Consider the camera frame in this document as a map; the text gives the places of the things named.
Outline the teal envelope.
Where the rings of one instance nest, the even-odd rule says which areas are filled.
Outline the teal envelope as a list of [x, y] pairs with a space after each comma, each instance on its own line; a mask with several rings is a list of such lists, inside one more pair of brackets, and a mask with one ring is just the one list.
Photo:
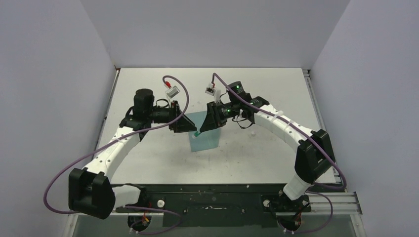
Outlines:
[[[206, 111], [186, 114], [186, 116], [195, 124], [198, 129], [202, 126], [206, 115]], [[219, 139], [221, 137], [220, 128], [203, 132], [198, 137], [196, 137], [194, 134], [195, 132], [188, 133], [191, 152], [215, 149], [219, 146]]]

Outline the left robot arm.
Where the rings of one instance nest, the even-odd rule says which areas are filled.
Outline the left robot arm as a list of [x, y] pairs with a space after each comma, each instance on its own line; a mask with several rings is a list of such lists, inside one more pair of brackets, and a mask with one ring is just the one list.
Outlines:
[[168, 124], [174, 133], [197, 131], [177, 101], [159, 107], [154, 105], [152, 90], [137, 90], [133, 106], [107, 147], [85, 167], [70, 172], [68, 204], [72, 211], [105, 219], [114, 209], [126, 205], [136, 213], [146, 209], [147, 198], [141, 195], [141, 187], [134, 184], [114, 186], [111, 179], [128, 153], [151, 130], [152, 124]]

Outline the green white glue stick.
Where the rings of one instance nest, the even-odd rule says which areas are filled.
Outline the green white glue stick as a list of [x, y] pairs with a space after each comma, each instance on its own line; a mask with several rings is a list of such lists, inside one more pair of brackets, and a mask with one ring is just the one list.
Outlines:
[[196, 137], [198, 137], [200, 134], [201, 134], [201, 133], [200, 133], [200, 131], [196, 131], [196, 132], [193, 134], [193, 137], [194, 137], [194, 138], [196, 138]]

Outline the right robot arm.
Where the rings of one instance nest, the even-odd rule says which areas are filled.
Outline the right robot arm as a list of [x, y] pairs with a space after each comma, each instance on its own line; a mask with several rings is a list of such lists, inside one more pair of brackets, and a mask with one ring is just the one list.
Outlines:
[[335, 162], [328, 133], [323, 129], [315, 131], [292, 121], [264, 98], [252, 97], [245, 92], [240, 81], [229, 84], [228, 103], [222, 103], [221, 91], [213, 83], [209, 83], [205, 92], [213, 96], [214, 101], [207, 103], [207, 115], [199, 129], [200, 133], [221, 128], [228, 119], [242, 117], [251, 124], [264, 127], [295, 151], [295, 174], [284, 186], [279, 203], [285, 211], [297, 208], [299, 198]]

